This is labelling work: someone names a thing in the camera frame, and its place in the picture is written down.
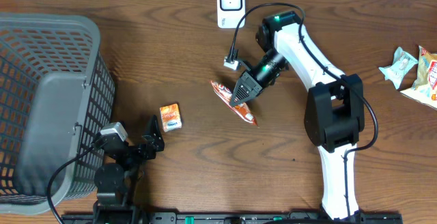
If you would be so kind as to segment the red Top chocolate bar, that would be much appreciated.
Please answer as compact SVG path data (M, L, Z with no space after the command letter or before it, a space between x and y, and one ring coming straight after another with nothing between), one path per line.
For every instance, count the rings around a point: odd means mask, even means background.
M229 102L231 101L232 92L225 87L222 83L216 81L210 81L214 93L243 121L250 125L258 126L255 116L252 114L248 105L243 102L235 107L232 107Z

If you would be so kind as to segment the small orange snack box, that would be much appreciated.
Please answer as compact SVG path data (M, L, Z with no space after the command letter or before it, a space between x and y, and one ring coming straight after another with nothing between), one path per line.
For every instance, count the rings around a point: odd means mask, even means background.
M182 118L177 103L161 107L160 117L165 132L182 127Z

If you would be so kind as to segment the grey plastic shopping basket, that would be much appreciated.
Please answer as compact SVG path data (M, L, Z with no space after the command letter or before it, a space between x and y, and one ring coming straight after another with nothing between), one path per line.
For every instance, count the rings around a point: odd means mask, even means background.
M84 16L1 14L1 212L41 214L89 195L115 84Z

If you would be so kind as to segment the mint white snack packet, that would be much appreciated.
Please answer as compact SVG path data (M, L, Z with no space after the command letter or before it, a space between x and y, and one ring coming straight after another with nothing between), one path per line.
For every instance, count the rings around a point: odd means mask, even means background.
M393 54L393 63L390 66L379 67L379 71L384 75L384 80L390 80L395 89L399 89L407 73L418 64L418 60L410 53L398 47Z

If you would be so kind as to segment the yellow red noodle packet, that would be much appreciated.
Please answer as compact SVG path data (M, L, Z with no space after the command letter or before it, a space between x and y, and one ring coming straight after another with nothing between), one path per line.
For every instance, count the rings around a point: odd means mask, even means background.
M417 78L402 95L436 109L436 54L419 46Z

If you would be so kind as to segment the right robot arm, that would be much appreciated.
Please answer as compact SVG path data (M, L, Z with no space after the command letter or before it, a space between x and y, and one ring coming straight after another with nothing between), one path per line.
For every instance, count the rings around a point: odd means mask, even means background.
M304 125L320 153L324 181L322 209L332 220L359 210L354 194L354 154L364 129L361 79L332 65L293 11L265 17L255 39L265 52L237 80L229 105L258 97L281 71L292 67L307 90Z

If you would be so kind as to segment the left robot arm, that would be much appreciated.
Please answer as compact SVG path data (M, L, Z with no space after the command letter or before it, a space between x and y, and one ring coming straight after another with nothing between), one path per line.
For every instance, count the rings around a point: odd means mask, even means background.
M97 134L95 148L102 149L114 162L100 166L94 175L97 187L94 223L149 222L147 214L134 205L132 198L140 167L165 148L157 116L153 115L147 123L142 135L144 143L130 145L127 138L128 133L120 122L107 124Z

